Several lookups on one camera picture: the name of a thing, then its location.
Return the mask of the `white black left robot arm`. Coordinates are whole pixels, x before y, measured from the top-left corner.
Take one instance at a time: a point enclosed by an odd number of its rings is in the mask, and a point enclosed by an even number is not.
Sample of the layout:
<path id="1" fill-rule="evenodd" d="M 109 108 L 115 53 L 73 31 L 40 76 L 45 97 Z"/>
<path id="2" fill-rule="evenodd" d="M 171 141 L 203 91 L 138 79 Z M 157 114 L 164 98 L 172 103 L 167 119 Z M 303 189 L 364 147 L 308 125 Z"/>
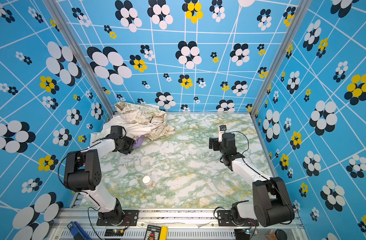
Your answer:
<path id="1" fill-rule="evenodd" d="M 87 149 L 66 156 L 63 185 L 89 199 L 97 208 L 99 218 L 106 222 L 122 221 L 124 212 L 119 200 L 101 183 L 100 160 L 111 152 L 128 155 L 134 144 L 135 140 L 127 136 L 124 127 L 112 126 L 106 137 L 96 140 Z"/>

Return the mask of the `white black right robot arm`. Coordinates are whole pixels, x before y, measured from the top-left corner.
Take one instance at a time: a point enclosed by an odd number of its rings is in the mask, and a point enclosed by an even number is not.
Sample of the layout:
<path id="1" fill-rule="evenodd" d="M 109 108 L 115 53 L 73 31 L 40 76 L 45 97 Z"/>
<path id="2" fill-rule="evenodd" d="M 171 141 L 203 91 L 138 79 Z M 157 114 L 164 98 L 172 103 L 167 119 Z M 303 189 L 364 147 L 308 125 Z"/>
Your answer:
<path id="1" fill-rule="evenodd" d="M 220 152 L 220 162 L 245 180 L 253 190 L 251 203 L 241 201 L 232 204 L 230 213 L 233 225 L 269 227 L 292 223 L 295 211 L 284 180 L 271 177 L 247 163 L 245 156 L 237 150 L 234 133 L 220 131 L 218 138 L 209 138 L 209 149 Z"/>

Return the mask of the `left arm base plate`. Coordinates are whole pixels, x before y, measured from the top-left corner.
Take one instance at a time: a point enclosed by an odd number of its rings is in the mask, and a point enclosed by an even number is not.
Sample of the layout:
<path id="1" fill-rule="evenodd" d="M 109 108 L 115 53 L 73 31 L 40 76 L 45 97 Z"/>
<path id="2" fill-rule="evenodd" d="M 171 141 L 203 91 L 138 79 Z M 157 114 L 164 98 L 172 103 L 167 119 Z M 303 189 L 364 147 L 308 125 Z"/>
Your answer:
<path id="1" fill-rule="evenodd" d="M 124 210 L 121 213 L 115 213 L 114 211 L 107 213 L 98 212 L 97 226 L 136 226 L 139 212 L 139 210 Z"/>

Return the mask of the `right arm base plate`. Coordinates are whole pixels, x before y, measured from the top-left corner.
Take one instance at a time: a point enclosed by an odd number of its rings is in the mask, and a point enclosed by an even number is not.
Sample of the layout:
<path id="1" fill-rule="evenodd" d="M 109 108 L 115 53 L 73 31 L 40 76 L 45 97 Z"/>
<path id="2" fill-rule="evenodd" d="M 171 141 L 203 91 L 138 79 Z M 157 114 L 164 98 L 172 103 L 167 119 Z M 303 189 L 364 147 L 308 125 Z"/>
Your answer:
<path id="1" fill-rule="evenodd" d="M 213 215 L 220 227 L 253 228 L 259 226 L 259 222 L 254 219 L 247 218 L 238 220 L 236 214 L 232 214 L 231 210 L 216 210 L 213 212 Z"/>

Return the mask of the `purple printed cloth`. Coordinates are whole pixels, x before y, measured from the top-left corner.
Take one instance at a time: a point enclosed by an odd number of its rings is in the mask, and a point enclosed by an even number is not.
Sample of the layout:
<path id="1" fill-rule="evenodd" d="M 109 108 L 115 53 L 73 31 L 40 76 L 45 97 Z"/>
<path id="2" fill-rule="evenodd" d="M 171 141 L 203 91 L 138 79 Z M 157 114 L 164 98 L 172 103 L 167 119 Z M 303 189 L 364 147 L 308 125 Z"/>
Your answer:
<path id="1" fill-rule="evenodd" d="M 145 138 L 145 136 L 144 136 L 144 135 L 140 136 L 140 137 L 135 141 L 135 143 L 134 143 L 134 145 L 133 145 L 133 149 L 136 149 L 136 148 L 140 147 L 140 146 L 143 144 L 144 138 Z"/>

